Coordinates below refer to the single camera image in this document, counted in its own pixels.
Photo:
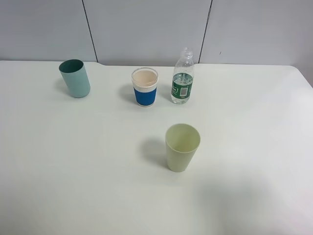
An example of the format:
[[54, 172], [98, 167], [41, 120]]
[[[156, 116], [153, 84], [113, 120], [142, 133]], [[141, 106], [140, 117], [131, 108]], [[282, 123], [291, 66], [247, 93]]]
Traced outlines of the clear water bottle green label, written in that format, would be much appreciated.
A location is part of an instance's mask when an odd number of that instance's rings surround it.
[[190, 98], [194, 80], [193, 52], [185, 47], [177, 61], [172, 79], [171, 99], [175, 104], [184, 104]]

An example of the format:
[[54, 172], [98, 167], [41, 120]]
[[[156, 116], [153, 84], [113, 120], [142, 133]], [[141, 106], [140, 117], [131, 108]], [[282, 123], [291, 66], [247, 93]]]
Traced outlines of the teal plastic cup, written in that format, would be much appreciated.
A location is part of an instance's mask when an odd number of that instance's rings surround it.
[[59, 65], [59, 71], [72, 97], [83, 98], [90, 93], [90, 83], [83, 61], [64, 61]]

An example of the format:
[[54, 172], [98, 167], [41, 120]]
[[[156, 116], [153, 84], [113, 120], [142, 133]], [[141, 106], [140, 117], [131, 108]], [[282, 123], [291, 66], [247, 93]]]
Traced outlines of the pale green plastic cup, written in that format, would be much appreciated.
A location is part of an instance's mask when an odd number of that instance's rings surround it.
[[166, 160], [173, 172], [187, 169], [201, 142], [199, 132], [191, 125], [172, 125], [165, 134]]

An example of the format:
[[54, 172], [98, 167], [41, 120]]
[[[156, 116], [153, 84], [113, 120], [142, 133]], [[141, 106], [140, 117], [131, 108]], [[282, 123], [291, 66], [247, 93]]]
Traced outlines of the paper cup with blue sleeve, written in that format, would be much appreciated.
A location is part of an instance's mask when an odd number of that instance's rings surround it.
[[157, 93], [157, 71], [149, 67], [138, 68], [132, 73], [132, 83], [138, 105], [142, 107], [153, 105]]

